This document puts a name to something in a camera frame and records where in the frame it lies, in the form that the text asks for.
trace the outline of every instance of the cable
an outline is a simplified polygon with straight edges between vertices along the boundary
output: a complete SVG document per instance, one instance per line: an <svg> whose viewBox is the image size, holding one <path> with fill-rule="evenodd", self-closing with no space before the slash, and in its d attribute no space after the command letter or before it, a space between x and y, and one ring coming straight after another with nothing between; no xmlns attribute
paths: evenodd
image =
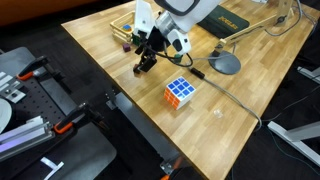
<svg viewBox="0 0 320 180"><path fill-rule="evenodd" d="M282 33L279 33L279 34L273 34L271 32L269 32L268 30L265 29L265 31L270 35L270 36L281 36L283 35L284 33L288 32L289 30L291 30L294 26L296 26L300 20L301 20L301 17L302 17L302 8L301 8L301 3L300 3L300 0L296 0L297 1L297 4L298 4L298 9L299 9L299 18L298 20L292 25L290 26L288 29L286 29L285 31L283 31Z"/></svg>
<svg viewBox="0 0 320 180"><path fill-rule="evenodd" d="M220 87L219 85L217 85L216 83L208 80L207 78L203 78L204 81L206 81L207 83L209 83L210 85L216 87L217 89L219 89L220 91L226 93L229 97L231 97L231 99L233 101L235 101L239 106L241 106L242 108L244 108L246 111L248 111L251 115L253 115L254 117L256 117L258 119L258 122L259 122L259 126L258 128L255 130L255 131L259 131L261 129L261 126L262 126L262 121L260 119L260 117L253 111L251 110L250 108L248 108L247 106L245 106L236 96L234 96L233 94L231 94L229 91L227 91L226 89Z"/></svg>
<svg viewBox="0 0 320 180"><path fill-rule="evenodd" d="M188 53L187 56L188 58L190 59L190 63L188 63L187 65L183 65L183 64L180 64L180 63L176 63L173 61L173 59L180 59L180 58L176 58L176 57L172 57L172 56L168 56L167 53L164 55L164 54L160 54L158 53L157 51L153 50L151 47L149 47L148 45L144 45L144 47L146 47L148 50L150 50L151 52L153 52L154 54L160 56L160 57L163 57L163 58L166 58L168 59L171 63L177 65L177 66L180 66L180 67L191 67L193 65L193 60L192 58L190 57L190 55Z"/></svg>
<svg viewBox="0 0 320 180"><path fill-rule="evenodd" d="M286 106L285 108L283 108L283 109L281 110L281 112L280 112L279 114L277 114L275 117L270 118L270 119L266 119L266 120L262 120L262 121L273 121L273 120L277 119L280 115L282 115L282 113L283 113L285 110L287 110L288 108L292 107L293 105L296 105L296 104L298 104L299 102L307 99L312 93L316 92L319 88L320 88L320 85L317 86L317 87L315 87L313 90L311 90L311 91L310 91L306 96L304 96L303 98L301 98L301 99L299 99L299 100L297 100L297 101L289 104L289 105Z"/></svg>
<svg viewBox="0 0 320 180"><path fill-rule="evenodd" d="M295 159L295 160L298 160L298 161L302 162L303 164L307 165L310 169L312 169L313 172L315 172L318 176L320 176L320 173L318 173L318 172L317 172L310 164L308 164L306 161L303 161L302 159L299 159L299 158L297 158L297 157L294 157L294 156L286 153L283 149L281 149L280 146L278 145L276 139L274 138L273 133L270 131L269 128L267 128L267 130L268 130L269 133L271 134L274 144L277 146L277 148L278 148L284 155L286 155L286 156L288 156L288 157L290 157L290 158L292 158L292 159Z"/></svg>
<svg viewBox="0 0 320 180"><path fill-rule="evenodd" d="M311 33L310 33L310 36L311 36L311 35L314 33L314 31L316 30L316 27L317 27L317 25L318 25L318 20L316 20L316 19L315 19L314 17L312 17L311 15L305 13L303 10L302 10L302 14L303 14L306 18L308 18L308 19L312 22L312 24L313 24L313 28L312 28L312 31L311 31Z"/></svg>
<svg viewBox="0 0 320 180"><path fill-rule="evenodd" d="M237 45L236 42L234 42L234 43L233 43L232 54L227 54L227 55L217 56L217 57L192 58L192 60L195 61L195 60L220 59L220 58L232 56L232 55L235 53L235 51L236 51L236 45Z"/></svg>

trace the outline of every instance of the lamp base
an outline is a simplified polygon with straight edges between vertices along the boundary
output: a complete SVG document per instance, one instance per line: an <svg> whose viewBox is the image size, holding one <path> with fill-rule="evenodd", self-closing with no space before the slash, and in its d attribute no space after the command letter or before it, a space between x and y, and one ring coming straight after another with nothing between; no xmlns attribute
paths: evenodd
<svg viewBox="0 0 320 180"><path fill-rule="evenodd" d="M227 51L222 51L218 56L215 54L215 51L212 52L210 57L216 57L217 59L209 59L213 69L227 75L236 74L240 71L241 64L235 55Z"/></svg>

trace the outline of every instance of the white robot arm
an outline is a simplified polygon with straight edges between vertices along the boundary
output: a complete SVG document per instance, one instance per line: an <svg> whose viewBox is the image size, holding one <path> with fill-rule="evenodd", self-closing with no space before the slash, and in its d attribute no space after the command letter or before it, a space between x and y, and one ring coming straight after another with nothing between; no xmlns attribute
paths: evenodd
<svg viewBox="0 0 320 180"><path fill-rule="evenodd" d="M147 42L150 41L149 45L156 51L163 50L162 46L165 40L168 46L172 45L175 48L177 54L184 55L191 50L187 33L193 25L204 19L220 1L155 0L159 6L165 9L155 19L152 16L150 4L143 0L136 0L134 34L141 36L141 33L143 33L143 38Z"/></svg>

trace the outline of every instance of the desk lamp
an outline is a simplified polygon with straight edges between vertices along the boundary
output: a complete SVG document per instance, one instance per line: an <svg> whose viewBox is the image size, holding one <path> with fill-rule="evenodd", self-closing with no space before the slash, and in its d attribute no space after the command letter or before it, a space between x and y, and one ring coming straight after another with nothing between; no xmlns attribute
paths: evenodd
<svg viewBox="0 0 320 180"><path fill-rule="evenodd" d="M250 36L254 32L265 30L272 26L285 25L288 17L293 15L293 12L291 11L292 2L293 0L280 0L276 15L249 26L248 28L243 29L242 31L231 36L220 39L215 47L215 50L210 55L210 65L215 70L223 74L231 75L239 72L241 69L239 59L234 54L223 51L224 46L235 43L247 36Z"/></svg>

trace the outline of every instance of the wooden tabletop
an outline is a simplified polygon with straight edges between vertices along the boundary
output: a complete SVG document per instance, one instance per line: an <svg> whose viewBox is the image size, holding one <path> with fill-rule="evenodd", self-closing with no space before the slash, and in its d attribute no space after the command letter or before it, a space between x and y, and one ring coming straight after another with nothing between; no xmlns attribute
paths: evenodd
<svg viewBox="0 0 320 180"><path fill-rule="evenodd" d="M160 8L152 1L153 10ZM221 5L248 20L259 22L276 13L277 0L267 5L251 1L224 0ZM133 67L140 56L133 50L125 53L112 37L110 22L135 9L135 2L110 8L62 26L105 70L107 76L185 155L204 177L224 179L257 125L257 120L227 95L196 78L188 69L158 57L148 72L135 76ZM319 18L319 12L303 6L306 13ZM293 24L298 13L288 21ZM284 28L271 28L281 32ZM195 61L194 67L206 77L237 96L246 106L262 115L290 65L311 32L312 23L305 17L291 31L280 37L258 32L237 43L235 55L242 68L236 75L223 75L208 61ZM207 57L218 39L199 26L189 32L193 58ZM225 50L231 52L232 46ZM183 76L197 90L191 101L174 110L163 98L168 83ZM219 111L222 117L215 115Z"/></svg>

